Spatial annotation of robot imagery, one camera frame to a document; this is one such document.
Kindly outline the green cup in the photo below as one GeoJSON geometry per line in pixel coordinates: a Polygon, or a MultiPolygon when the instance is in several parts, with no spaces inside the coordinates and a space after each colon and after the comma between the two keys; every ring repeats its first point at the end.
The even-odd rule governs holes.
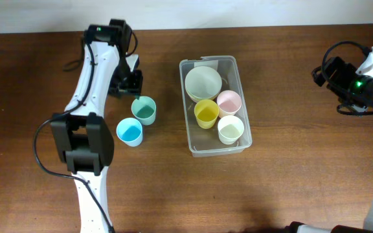
{"type": "Polygon", "coordinates": [[[142,125],[149,126],[155,122],[157,106],[149,96],[140,96],[132,102],[131,112],[142,125]]]}

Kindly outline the blue cup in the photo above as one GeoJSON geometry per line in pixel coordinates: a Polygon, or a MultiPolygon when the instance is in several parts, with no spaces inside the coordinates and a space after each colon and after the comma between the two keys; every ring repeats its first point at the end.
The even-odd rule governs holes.
{"type": "Polygon", "coordinates": [[[128,146],[137,147],[143,140],[142,124],[136,118],[125,118],[118,123],[116,134],[128,146]]]}

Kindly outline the white bowl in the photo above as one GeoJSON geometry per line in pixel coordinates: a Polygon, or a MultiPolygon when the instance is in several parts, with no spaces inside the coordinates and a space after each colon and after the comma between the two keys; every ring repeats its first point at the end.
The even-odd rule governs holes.
{"type": "Polygon", "coordinates": [[[211,67],[195,67],[188,72],[185,78],[185,89],[191,93],[207,92],[216,94],[221,91],[221,87],[221,76],[211,67]]]}

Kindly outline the yellow cup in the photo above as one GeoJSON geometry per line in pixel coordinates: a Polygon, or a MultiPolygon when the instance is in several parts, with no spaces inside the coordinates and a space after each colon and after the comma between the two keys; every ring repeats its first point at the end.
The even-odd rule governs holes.
{"type": "Polygon", "coordinates": [[[201,100],[194,107],[194,115],[199,127],[209,129],[218,118],[218,105],[213,100],[201,100]]]}

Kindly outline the pink cup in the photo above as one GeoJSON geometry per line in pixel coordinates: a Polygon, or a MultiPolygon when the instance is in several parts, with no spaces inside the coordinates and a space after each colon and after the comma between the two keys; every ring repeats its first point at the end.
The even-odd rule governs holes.
{"type": "Polygon", "coordinates": [[[219,117],[223,118],[228,115],[235,115],[242,106],[242,99],[238,93],[226,90],[218,95],[216,103],[219,108],[219,117]]]}

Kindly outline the cream cup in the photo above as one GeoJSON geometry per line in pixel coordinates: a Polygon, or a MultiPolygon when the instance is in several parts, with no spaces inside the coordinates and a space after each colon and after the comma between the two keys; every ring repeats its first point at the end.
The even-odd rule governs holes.
{"type": "Polygon", "coordinates": [[[219,139],[226,145],[235,143],[244,133],[242,120],[233,115],[222,117],[217,127],[219,139]]]}

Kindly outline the yellow bowl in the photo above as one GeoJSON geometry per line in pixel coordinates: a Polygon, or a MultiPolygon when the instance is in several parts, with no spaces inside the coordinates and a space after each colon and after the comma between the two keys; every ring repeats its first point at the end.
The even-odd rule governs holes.
{"type": "Polygon", "coordinates": [[[191,93],[186,91],[187,95],[195,102],[198,103],[201,100],[214,100],[219,93],[212,94],[207,92],[198,92],[198,93],[191,93]]]}

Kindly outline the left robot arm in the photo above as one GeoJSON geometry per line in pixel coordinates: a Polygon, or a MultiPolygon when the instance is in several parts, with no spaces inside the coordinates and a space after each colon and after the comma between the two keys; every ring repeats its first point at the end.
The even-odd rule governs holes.
{"type": "Polygon", "coordinates": [[[114,139],[104,120],[108,96],[140,96],[139,57],[129,50],[135,37],[123,19],[89,25],[82,42],[83,67],[73,97],[63,113],[53,114],[52,135],[65,178],[75,182],[81,232],[114,232],[107,207],[107,170],[114,139]]]}

